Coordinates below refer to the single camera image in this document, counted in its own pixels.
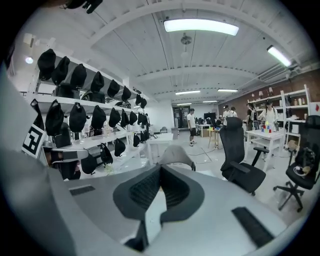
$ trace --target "black office chair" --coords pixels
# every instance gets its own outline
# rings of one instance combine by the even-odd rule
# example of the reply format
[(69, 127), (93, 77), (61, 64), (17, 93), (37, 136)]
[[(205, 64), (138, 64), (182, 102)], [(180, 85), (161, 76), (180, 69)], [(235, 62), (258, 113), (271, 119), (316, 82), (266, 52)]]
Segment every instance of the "black office chair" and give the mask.
[(255, 167), (261, 152), (269, 153), (268, 149), (254, 147), (256, 150), (252, 164), (241, 162), (245, 158), (244, 129), (238, 117), (227, 117), (227, 126), (220, 130), (220, 137), (224, 148), (225, 161), (221, 167), (222, 176), (229, 182), (256, 194), (255, 190), (264, 181), (266, 174)]
[(294, 196), (299, 208), (297, 209), (297, 212), (299, 213), (303, 209), (302, 202), (300, 200), (300, 196), (304, 194), (303, 190), (298, 189), (298, 187), (304, 188), (306, 190), (311, 190), (316, 184), (319, 173), (317, 175), (317, 170), (319, 168), (319, 161), (320, 161), (320, 116), (318, 115), (311, 115), (309, 116), (305, 123), (300, 125), (299, 127), (301, 142), (300, 142), (300, 148), (308, 147), (315, 153), (315, 162), (313, 168), (310, 170), (310, 172), (306, 176), (299, 176), (295, 173), (294, 168), (297, 166), (296, 163), (293, 163), (290, 165), (293, 152), (291, 151), (290, 155), (290, 161), (288, 169), (286, 170), (285, 174), (294, 182), (293, 184), (288, 181), (285, 183), (286, 186), (289, 185), (289, 187), (285, 186), (275, 186), (273, 190), (280, 189), (283, 191), (290, 192), (289, 197), (285, 200), (285, 202), (278, 208), (279, 211), (283, 209), (285, 204), (288, 202), (288, 200), (291, 198), (291, 196)]

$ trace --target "mesh chair back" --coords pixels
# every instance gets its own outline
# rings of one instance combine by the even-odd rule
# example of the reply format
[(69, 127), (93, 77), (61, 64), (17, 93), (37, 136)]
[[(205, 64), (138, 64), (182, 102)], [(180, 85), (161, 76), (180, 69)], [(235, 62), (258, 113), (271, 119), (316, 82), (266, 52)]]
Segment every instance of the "mesh chair back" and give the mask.
[(160, 165), (168, 165), (173, 163), (182, 163), (191, 167), (193, 171), (196, 170), (195, 163), (187, 155), (186, 151), (180, 145), (170, 145), (163, 153)]
[(244, 129), (242, 121), (238, 117), (227, 117), (227, 126), (220, 130), (220, 137), (223, 144), (225, 161), (221, 171), (231, 167), (230, 163), (235, 161), (241, 163), (245, 158)]

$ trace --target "floor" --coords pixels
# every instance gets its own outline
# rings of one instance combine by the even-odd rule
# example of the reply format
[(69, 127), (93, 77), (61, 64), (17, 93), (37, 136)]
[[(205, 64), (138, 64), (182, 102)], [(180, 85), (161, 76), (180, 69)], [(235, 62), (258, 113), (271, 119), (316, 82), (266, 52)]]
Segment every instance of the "floor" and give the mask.
[[(186, 153), (194, 161), (196, 166), (196, 171), (205, 173), (207, 175), (215, 176), (220, 179), (224, 179), (220, 168), (225, 161), (225, 152), (222, 146), (221, 141), (219, 142), (219, 149), (215, 148), (214, 143), (211, 143), (208, 148), (209, 138), (196, 136), (196, 144), (194, 146), (189, 146), (189, 132), (188, 131), (179, 131), (179, 135), (175, 136), (177, 139), (173, 140), (173, 144), (180, 145), (184, 148)], [(167, 148), (165, 144), (159, 144), (159, 156), (157, 155), (156, 145), (152, 145), (152, 155), (153, 161), (156, 163)], [(247, 163), (251, 164), (256, 151), (253, 150), (254, 145), (249, 150)], [(266, 171), (266, 177), (261, 186), (255, 191), (255, 198), (262, 203), (266, 204), (273, 212), (279, 215), (283, 221), (290, 225), (298, 218), (302, 217), (305, 214), (308, 214), (311, 206), (317, 200), (320, 190), (320, 182), (318, 182), (312, 190), (305, 190), (303, 197), (301, 198), (303, 209), (301, 212), (297, 212), (299, 208), (295, 198), (292, 196), (287, 204), (284, 206), (282, 211), (278, 210), (279, 205), (285, 201), (288, 196), (288, 192), (277, 189), (273, 190), (275, 186), (286, 186), (285, 183), (289, 181), (289, 178), (286, 176), (286, 169), (289, 163), (289, 154), (287, 152), (274, 151), (274, 156), (272, 157), (273, 166), (269, 166)], [(260, 157), (256, 163), (256, 167), (262, 169), (265, 162)], [(177, 164), (180, 167), (189, 168), (186, 164)], [(151, 207), (147, 211), (146, 220), (149, 222), (148, 236), (149, 242), (156, 236), (157, 232), (160, 231), (161, 227), (159, 223), (155, 221), (158, 217), (156, 212), (160, 215), (166, 210), (165, 197), (162, 191), (159, 191), (156, 199), (153, 201)]]

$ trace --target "gray chair back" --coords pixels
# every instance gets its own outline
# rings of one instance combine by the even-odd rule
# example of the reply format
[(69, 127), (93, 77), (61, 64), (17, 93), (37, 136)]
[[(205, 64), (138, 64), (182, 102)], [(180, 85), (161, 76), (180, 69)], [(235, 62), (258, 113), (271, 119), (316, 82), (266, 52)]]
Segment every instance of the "gray chair back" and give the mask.
[(180, 145), (170, 145), (163, 153), (159, 165), (168, 165), (173, 163), (182, 163), (191, 167), (193, 171), (196, 171), (195, 163), (187, 155), (186, 151)]

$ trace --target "ceiling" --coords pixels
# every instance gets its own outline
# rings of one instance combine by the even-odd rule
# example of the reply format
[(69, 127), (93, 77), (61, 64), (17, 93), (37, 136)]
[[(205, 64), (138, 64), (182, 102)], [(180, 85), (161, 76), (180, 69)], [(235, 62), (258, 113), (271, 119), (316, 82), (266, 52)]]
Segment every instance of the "ceiling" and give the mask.
[[(239, 31), (236, 36), (186, 31), (192, 42), (182, 58), (184, 32), (166, 32), (163, 21), (195, 17), (232, 24)], [(82, 8), (39, 9), (23, 33), (55, 38), (55, 51), (129, 80), (149, 98), (172, 103), (223, 101), (230, 93), (219, 88), (243, 93), (285, 78), (286, 69), (267, 52), (270, 45), (298, 67), (317, 61), (303, 28), (272, 0), (103, 0), (92, 14)], [(195, 89), (201, 92), (175, 94)]]

